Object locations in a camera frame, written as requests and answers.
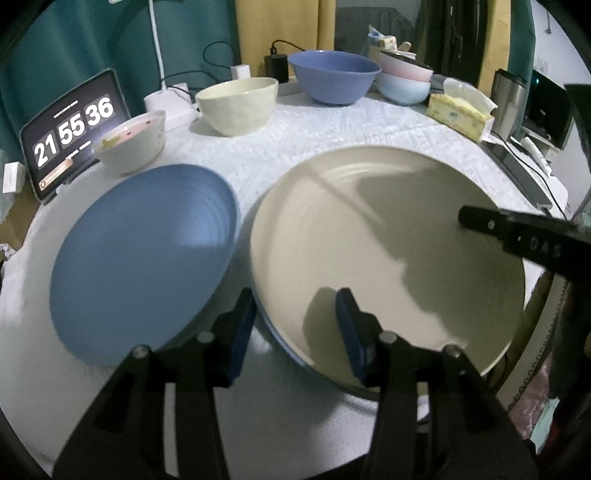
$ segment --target textured tablecloth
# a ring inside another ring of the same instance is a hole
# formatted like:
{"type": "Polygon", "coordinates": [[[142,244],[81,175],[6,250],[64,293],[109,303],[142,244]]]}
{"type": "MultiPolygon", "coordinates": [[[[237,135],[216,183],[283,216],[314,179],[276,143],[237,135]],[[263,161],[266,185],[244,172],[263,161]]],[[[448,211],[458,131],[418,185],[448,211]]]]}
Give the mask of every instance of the textured tablecloth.
{"type": "MultiPolygon", "coordinates": [[[[500,207],[535,212],[478,145],[420,109],[377,96],[344,108],[318,105],[303,94],[279,98],[268,126],[245,137],[220,137],[198,119],[167,134],[165,150],[152,167],[190,163],[217,171],[236,191],[243,227],[228,273],[192,331],[230,309],[248,284],[249,232],[264,193],[307,158],[353,145],[390,145],[430,155],[463,172],[500,207]]],[[[84,172],[39,209],[23,248],[6,266],[0,296],[0,404],[21,440],[49,459],[57,457],[112,372],[76,360],[58,340],[48,306],[51,269],[77,219],[120,181],[101,164],[84,172]]],[[[566,191],[557,190],[564,206],[566,191]]],[[[526,264],[528,298],[540,272],[526,264]]],[[[305,478],[368,450],[375,404],[341,393],[298,367],[261,322],[252,332],[242,376],[215,395],[232,478],[305,478]]],[[[170,426],[171,402],[166,412],[170,426]]],[[[166,437],[167,442],[173,438],[172,427],[166,437]]],[[[169,451],[172,471],[173,463],[169,451]]]]}

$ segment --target beige plate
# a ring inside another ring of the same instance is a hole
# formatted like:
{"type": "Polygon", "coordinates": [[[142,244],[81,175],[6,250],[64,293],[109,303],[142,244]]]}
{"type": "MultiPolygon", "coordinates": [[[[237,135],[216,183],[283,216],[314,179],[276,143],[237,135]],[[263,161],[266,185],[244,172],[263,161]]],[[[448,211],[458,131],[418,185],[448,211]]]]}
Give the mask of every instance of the beige plate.
{"type": "Polygon", "coordinates": [[[349,287],[384,330],[430,349],[456,343],[486,373],[511,342],[524,269],[459,225],[463,205],[496,208],[458,171],[406,150],[336,150],[289,171],[251,235],[254,287],[280,342],[359,391],[335,317],[335,292],[349,287]]]}

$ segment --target black power adapter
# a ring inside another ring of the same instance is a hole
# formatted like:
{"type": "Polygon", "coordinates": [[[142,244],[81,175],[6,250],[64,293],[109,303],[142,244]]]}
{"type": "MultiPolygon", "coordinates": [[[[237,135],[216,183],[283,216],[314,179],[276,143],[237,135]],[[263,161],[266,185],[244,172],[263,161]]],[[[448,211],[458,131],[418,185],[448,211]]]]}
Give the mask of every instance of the black power adapter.
{"type": "Polygon", "coordinates": [[[276,43],[287,43],[298,50],[305,50],[287,40],[275,40],[271,44],[270,53],[265,57],[265,75],[276,79],[279,83],[287,83],[290,81],[287,55],[284,53],[277,53],[277,48],[275,47],[276,43]]]}

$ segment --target large round plate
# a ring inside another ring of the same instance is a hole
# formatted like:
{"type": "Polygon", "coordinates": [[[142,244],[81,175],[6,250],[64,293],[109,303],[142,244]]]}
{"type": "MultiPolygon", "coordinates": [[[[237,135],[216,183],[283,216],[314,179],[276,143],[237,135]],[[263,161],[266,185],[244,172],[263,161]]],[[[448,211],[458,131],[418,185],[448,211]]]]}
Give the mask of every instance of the large round plate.
{"type": "Polygon", "coordinates": [[[487,372],[522,312],[524,268],[459,225],[463,205],[496,208],[458,171],[406,150],[337,150],[289,171],[251,236],[254,286],[280,343],[358,389],[335,317],[335,292],[349,287],[385,330],[435,350],[458,344],[487,372]]]}
{"type": "Polygon", "coordinates": [[[215,291],[238,226],[231,187],[206,168],[170,165],[120,183],[58,253],[50,310],[59,338],[92,365],[116,365],[139,343],[163,346],[215,291]]]}

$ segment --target cardboard box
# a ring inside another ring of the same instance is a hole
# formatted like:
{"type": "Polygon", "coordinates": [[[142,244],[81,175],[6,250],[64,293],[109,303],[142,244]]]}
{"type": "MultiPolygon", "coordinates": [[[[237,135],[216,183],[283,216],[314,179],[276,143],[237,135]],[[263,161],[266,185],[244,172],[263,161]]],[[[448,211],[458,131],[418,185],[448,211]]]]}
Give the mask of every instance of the cardboard box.
{"type": "Polygon", "coordinates": [[[19,250],[38,208],[39,201],[35,198],[31,183],[26,182],[6,215],[6,219],[0,225],[0,244],[8,244],[13,249],[19,250]]]}

